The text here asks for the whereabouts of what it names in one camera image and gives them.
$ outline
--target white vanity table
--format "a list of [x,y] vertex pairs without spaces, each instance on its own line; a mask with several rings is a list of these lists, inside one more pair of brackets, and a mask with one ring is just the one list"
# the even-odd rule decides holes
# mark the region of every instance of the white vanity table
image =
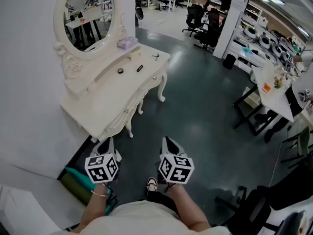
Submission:
[[[158,98],[166,85],[170,55],[139,44],[129,50],[116,46],[127,36],[123,26],[120,0],[113,1],[112,22],[105,39],[91,51],[80,51],[69,41],[64,25],[63,10],[67,0],[58,0],[54,11],[54,28],[58,39],[55,49],[62,57],[65,75],[65,95],[62,108],[84,128],[93,141],[102,141],[119,133],[124,126],[130,137],[131,120],[138,108],[140,114],[144,96],[159,86]],[[153,55],[159,53],[156,60]],[[136,70],[143,65],[140,72]]]

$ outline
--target trash bin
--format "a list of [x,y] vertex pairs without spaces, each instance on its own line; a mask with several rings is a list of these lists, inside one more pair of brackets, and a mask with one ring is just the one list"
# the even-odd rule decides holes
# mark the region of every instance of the trash bin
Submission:
[[228,54],[223,62],[223,66],[226,69],[231,70],[236,62],[236,58],[233,55]]

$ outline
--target dark green floor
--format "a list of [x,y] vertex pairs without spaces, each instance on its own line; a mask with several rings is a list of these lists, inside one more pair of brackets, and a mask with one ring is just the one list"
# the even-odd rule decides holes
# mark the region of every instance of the dark green floor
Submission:
[[227,70],[210,53],[171,37],[140,28],[136,36],[142,44],[171,54],[172,59],[165,102],[160,103],[157,88],[152,89],[144,99],[143,115],[133,117],[134,138],[125,129],[114,136],[123,158],[114,191],[122,203],[142,198],[147,178],[157,175],[162,137],[170,136],[195,164],[187,191],[209,222],[220,224],[232,212],[216,205],[215,197],[234,200],[240,185],[248,191],[268,186],[286,132],[265,144],[264,133],[255,138],[246,124],[233,129],[239,115],[232,104],[246,86],[253,86],[241,69]]

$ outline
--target ornate mirror frame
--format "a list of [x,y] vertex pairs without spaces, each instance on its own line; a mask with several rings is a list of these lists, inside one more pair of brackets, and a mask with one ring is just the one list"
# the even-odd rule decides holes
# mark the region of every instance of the ornate mirror frame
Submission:
[[89,52],[83,52],[70,42],[65,32],[63,22],[64,6],[67,0],[57,0],[54,15],[53,25],[54,31],[58,42],[55,44],[54,49],[58,55],[62,57],[63,73],[68,79],[78,78],[83,69],[88,69],[91,62],[101,61],[112,55],[112,47],[116,43],[127,36],[126,29],[122,23],[123,13],[121,9],[121,0],[112,0],[112,21],[110,29],[105,39],[102,39],[101,46],[98,49]]

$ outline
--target bracelet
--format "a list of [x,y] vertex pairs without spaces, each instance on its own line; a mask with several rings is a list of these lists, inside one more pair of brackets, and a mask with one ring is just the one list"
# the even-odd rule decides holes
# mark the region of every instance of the bracelet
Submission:
[[99,193],[97,193],[97,192],[94,192],[93,190],[91,190],[91,192],[93,193],[93,194],[95,194],[95,195],[98,195],[98,196],[100,196],[100,197],[107,197],[107,195],[102,195],[102,194],[99,194]]

